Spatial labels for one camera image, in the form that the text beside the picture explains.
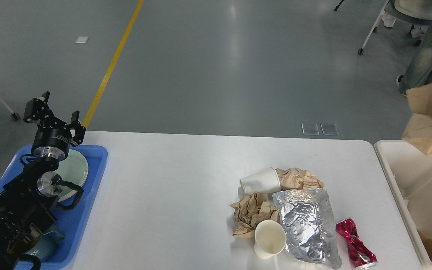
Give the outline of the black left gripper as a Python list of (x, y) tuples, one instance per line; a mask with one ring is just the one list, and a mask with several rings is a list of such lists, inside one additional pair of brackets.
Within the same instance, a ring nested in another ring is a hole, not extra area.
[(86, 127), (79, 121), (80, 111), (74, 111), (69, 124), (61, 127), (57, 118), (48, 106), (50, 92), (44, 92), (40, 97), (26, 103), (23, 121), (38, 125), (31, 146), (31, 154), (35, 157), (51, 157), (58, 161), (67, 158), (70, 145), (77, 147), (83, 143)]

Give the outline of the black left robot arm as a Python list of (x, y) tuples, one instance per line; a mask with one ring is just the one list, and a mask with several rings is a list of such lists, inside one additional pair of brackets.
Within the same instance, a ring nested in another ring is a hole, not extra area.
[(79, 111), (73, 112), (69, 123), (56, 117), (48, 106), (49, 97), (46, 91), (27, 102), (23, 120), (37, 125), (29, 155), (34, 159), (0, 193), (0, 270), (13, 270), (20, 261), (39, 270), (37, 256), (16, 252), (14, 246), (36, 241), (56, 222), (53, 210), (74, 209), (84, 193), (82, 186), (63, 180), (55, 170), (68, 157), (70, 146), (82, 144), (86, 128)]

